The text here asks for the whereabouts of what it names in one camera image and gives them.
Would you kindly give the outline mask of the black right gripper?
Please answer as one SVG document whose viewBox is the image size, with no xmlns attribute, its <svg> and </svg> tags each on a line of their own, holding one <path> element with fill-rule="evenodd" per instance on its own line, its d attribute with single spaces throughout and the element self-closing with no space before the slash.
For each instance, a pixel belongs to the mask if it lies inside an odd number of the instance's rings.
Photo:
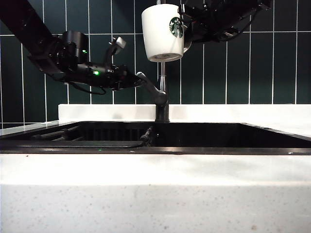
<svg viewBox="0 0 311 233">
<path fill-rule="evenodd" d="M 241 19 L 239 3 L 205 3 L 198 8 L 180 4 L 178 13 L 187 25 L 187 42 L 228 40 L 238 34 L 232 26 Z"/>
</svg>

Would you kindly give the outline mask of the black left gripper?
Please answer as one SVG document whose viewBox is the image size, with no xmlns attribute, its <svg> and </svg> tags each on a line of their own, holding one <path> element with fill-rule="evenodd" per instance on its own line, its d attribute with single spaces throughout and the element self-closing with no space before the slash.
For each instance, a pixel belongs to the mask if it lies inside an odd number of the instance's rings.
<svg viewBox="0 0 311 233">
<path fill-rule="evenodd" d="M 104 66 L 97 63 L 83 63 L 79 64 L 73 72 L 72 81 L 95 87 L 123 90 L 142 86 L 142 83 L 146 82 L 146 76 L 143 72 L 133 74 L 128 71 L 126 65 Z"/>
</svg>

